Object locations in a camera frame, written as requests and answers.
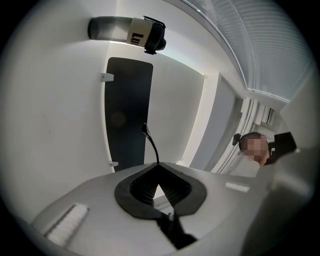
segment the person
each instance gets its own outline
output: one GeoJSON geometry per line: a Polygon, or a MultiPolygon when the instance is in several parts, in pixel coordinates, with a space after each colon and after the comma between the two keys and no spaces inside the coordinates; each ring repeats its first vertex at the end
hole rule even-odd
{"type": "Polygon", "coordinates": [[[297,149],[291,132],[275,134],[274,141],[269,143],[267,137],[259,132],[250,132],[243,136],[237,133],[233,136],[232,145],[238,143],[239,149],[260,167],[274,164],[280,157],[297,149]]]}
{"type": "Polygon", "coordinates": [[[259,132],[250,132],[243,136],[239,133],[235,134],[232,145],[235,146],[236,144],[239,144],[239,149],[250,159],[257,162],[260,167],[273,162],[267,137],[259,132]]]}

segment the black object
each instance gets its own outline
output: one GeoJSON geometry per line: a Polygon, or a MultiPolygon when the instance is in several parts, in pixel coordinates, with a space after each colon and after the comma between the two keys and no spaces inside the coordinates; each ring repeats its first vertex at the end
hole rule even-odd
{"type": "Polygon", "coordinates": [[[240,139],[241,139],[241,135],[240,133],[237,133],[233,136],[233,140],[232,140],[232,146],[237,145],[237,143],[239,143],[239,148],[240,148],[240,139]]]}
{"type": "Polygon", "coordinates": [[[270,158],[265,165],[274,164],[280,157],[291,153],[297,149],[295,140],[291,132],[274,135],[274,142],[268,143],[270,158]]]}
{"type": "Polygon", "coordinates": [[[148,138],[148,140],[150,141],[150,143],[151,143],[151,145],[152,145],[152,147],[154,149],[154,152],[155,152],[156,163],[159,164],[158,150],[156,148],[156,145],[155,145],[153,139],[151,138],[151,135],[150,135],[150,132],[149,132],[149,129],[148,129],[148,125],[146,123],[144,123],[143,126],[142,126],[142,132],[148,138]]]}
{"type": "Polygon", "coordinates": [[[144,164],[146,138],[141,124],[148,120],[153,68],[134,59],[108,60],[106,72],[114,80],[105,83],[105,125],[111,158],[119,163],[116,172],[144,164]]]}
{"type": "Polygon", "coordinates": [[[145,53],[154,55],[156,51],[163,50],[166,47],[167,41],[165,40],[166,25],[154,18],[143,16],[145,20],[153,22],[152,29],[148,40],[144,46],[145,53]]]}
{"type": "Polygon", "coordinates": [[[195,214],[207,197],[207,189],[199,180],[176,169],[159,163],[159,155],[146,123],[142,132],[151,142],[157,163],[122,180],[114,190],[117,203],[131,216],[143,220],[155,220],[166,237],[181,249],[196,239],[183,231],[179,217],[195,214]],[[170,216],[154,209],[154,196],[158,185],[174,209],[170,216]]]}

